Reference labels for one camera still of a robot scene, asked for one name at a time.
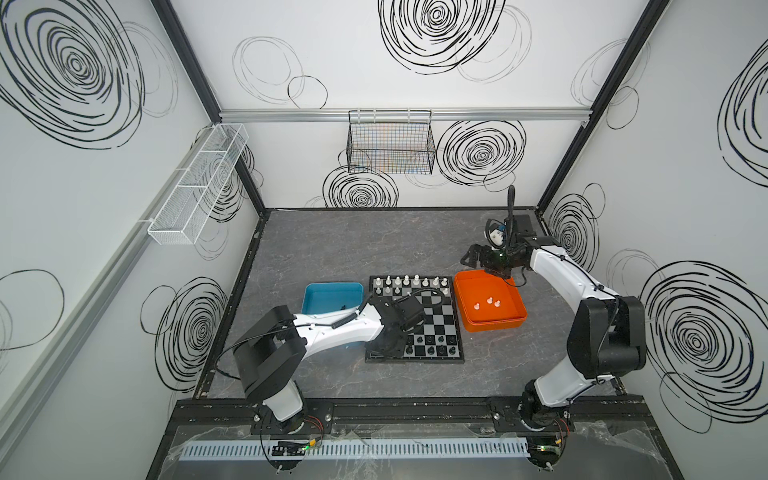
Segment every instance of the blue tray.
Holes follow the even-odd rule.
[[[301,313],[318,315],[358,306],[362,292],[361,283],[311,283],[304,291]]]

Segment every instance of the orange plastic bin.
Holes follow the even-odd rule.
[[[528,318],[523,299],[513,286],[515,281],[507,282],[510,284],[483,270],[459,272],[454,276],[453,290],[468,332],[517,328]],[[501,301],[501,305],[488,304],[489,297],[493,297],[494,302]],[[476,303],[480,304],[480,310],[475,310]]]

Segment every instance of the wall-mounted basket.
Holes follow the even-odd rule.
[[[247,140],[242,124],[218,124],[210,130],[203,147],[147,229],[155,241],[160,245],[197,242]]]
[[[350,173],[371,168],[385,174],[430,175],[436,155],[431,111],[349,111],[346,163]]]

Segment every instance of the marble-patterned surface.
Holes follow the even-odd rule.
[[[468,270],[459,259],[469,245],[484,242],[485,219],[504,216],[487,210],[273,212],[227,345],[274,306],[300,312],[309,283],[355,281],[367,289],[373,274]],[[522,281],[519,273],[516,283]],[[528,319],[517,329],[469,333],[462,327],[464,364],[365,363],[361,343],[305,359],[294,379],[307,397],[520,395],[528,380],[565,355],[574,318],[546,280],[530,271],[526,276],[520,294]],[[229,353],[219,365],[236,372]],[[610,392],[603,386],[590,394]],[[239,381],[217,375],[209,397],[243,397],[243,390]]]

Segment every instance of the scribbled circle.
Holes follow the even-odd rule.
[[[397,207],[398,196],[397,185],[389,175],[358,165],[335,168],[323,182],[326,207]]]
[[[288,98],[298,108],[323,108],[328,101],[328,89],[312,75],[291,78],[287,88]]]
[[[594,268],[600,253],[597,215],[589,200],[579,194],[565,195],[554,206],[549,220],[552,235],[586,271]]]
[[[144,74],[127,32],[100,0],[11,0],[0,22],[0,98],[72,147],[128,142],[141,121]]]
[[[144,73],[146,99],[142,110],[151,117],[164,117],[176,109],[179,98],[175,57],[149,28],[136,22],[123,22],[123,27],[136,48]]]
[[[152,296],[167,296],[168,289],[172,287],[159,286],[144,300],[141,328],[155,337],[155,369],[163,384],[191,392],[227,308],[227,295],[215,280],[199,276],[175,293],[162,312],[160,308],[150,312],[145,306],[159,303]],[[154,324],[155,331],[147,328]]]
[[[56,330],[64,305],[64,289],[47,270],[0,276],[0,372],[8,352],[40,343]]]
[[[659,270],[659,266],[647,253],[625,248],[616,252],[608,260],[605,269],[605,282],[606,285],[621,295],[632,295],[640,298],[645,280],[657,270]]]
[[[496,32],[496,0],[379,0],[384,45],[402,66],[438,74],[474,58]]]
[[[525,142],[519,121],[457,121],[440,137],[437,165],[455,184],[487,187],[520,164]]]
[[[271,104],[286,104],[289,82],[295,97],[304,89],[303,71],[296,52],[287,42],[274,37],[249,37],[235,47],[232,68],[243,90]]]
[[[641,301],[651,364],[692,413],[728,423],[754,422],[768,413],[765,299],[721,266],[684,260],[652,274]],[[701,421],[691,425],[688,415],[670,414],[701,432]]]
[[[613,41],[584,61],[571,82],[571,96],[577,103],[585,107],[592,106],[626,43],[626,38]],[[636,87],[643,77],[649,59],[650,44],[646,42],[624,76],[624,81],[621,82],[619,91],[616,92],[611,103],[620,104],[630,95],[631,91],[621,91],[621,87]]]
[[[467,80],[491,83],[512,73],[531,50],[531,21],[519,8],[497,5],[502,10],[498,29],[477,55],[458,66]]]
[[[728,88],[717,115],[717,144],[728,167],[768,187],[768,41]]]

